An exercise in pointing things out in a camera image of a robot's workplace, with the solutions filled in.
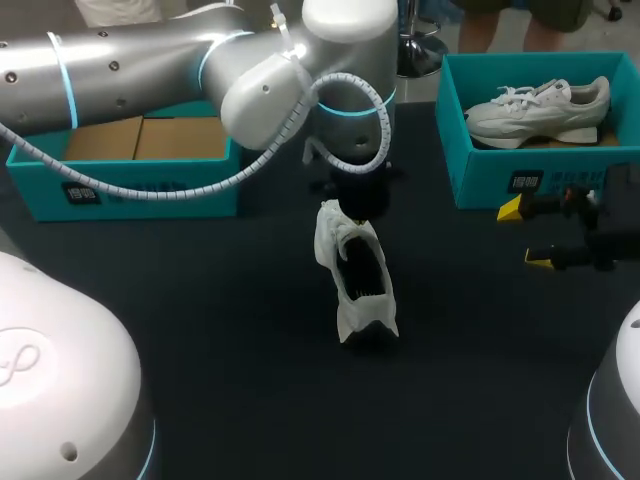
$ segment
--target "robotic arm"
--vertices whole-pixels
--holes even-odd
[[[163,23],[3,41],[0,135],[97,190],[181,200],[248,178],[311,113],[315,136],[308,145],[340,172],[375,176],[385,167],[391,137],[396,2],[306,0],[302,22],[291,27],[277,8],[274,13],[280,32],[254,33],[242,9],[214,4]],[[13,133],[74,129],[195,100],[210,101],[240,145],[266,152],[227,181],[191,191],[107,185],[47,158]],[[376,216],[351,210],[353,218]]]
[[[602,192],[589,185],[569,185],[562,195],[521,194],[503,205],[498,221],[528,221],[540,215],[573,215],[580,220],[583,245],[529,249],[525,262],[566,270],[593,266],[598,271],[615,269],[621,261],[640,260],[640,169],[634,164],[607,168]]]

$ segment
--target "black table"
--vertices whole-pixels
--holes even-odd
[[[377,353],[338,343],[300,141],[242,188],[237,219],[36,224],[2,170],[0,225],[133,336],[165,478],[567,479],[573,409],[640,271],[525,267],[577,225],[457,211],[433,105],[396,118],[406,178],[376,229],[401,338]]]

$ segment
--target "teal box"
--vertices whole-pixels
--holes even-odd
[[[206,102],[177,105],[145,118],[215,117]],[[72,132],[56,132],[27,140],[55,159],[62,159]],[[163,160],[65,161],[80,173],[113,185],[148,191],[176,191],[216,183],[238,173],[241,148],[226,138],[223,158]],[[55,173],[14,147],[7,168],[33,217],[39,222],[144,218],[228,217],[237,213],[237,188],[183,201],[136,201],[95,192]]]
[[[608,124],[620,146],[479,150],[471,143],[463,109],[496,98],[498,87],[538,86],[552,79],[586,85],[599,76],[611,85]],[[537,194],[569,184],[602,189],[606,168],[640,163],[640,75],[622,52],[447,55],[436,120],[456,205],[495,209],[511,200],[514,185]]]

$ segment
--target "white shoe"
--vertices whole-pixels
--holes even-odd
[[[371,224],[357,225],[342,213],[337,200],[323,202],[314,250],[316,261],[331,270],[338,289],[340,342],[376,320],[398,336],[393,286]]]
[[[471,137],[496,148],[520,147],[533,137],[597,143],[597,126],[609,111],[609,81],[572,87],[552,80],[541,87],[501,87],[505,93],[465,112]]]

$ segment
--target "stool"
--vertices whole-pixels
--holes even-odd
[[[398,76],[420,78],[439,72],[444,55],[449,53],[444,42],[435,36],[440,31],[440,24],[435,20],[419,17],[419,0],[400,1],[405,5],[398,45]],[[433,30],[417,30],[418,20],[433,25]]]

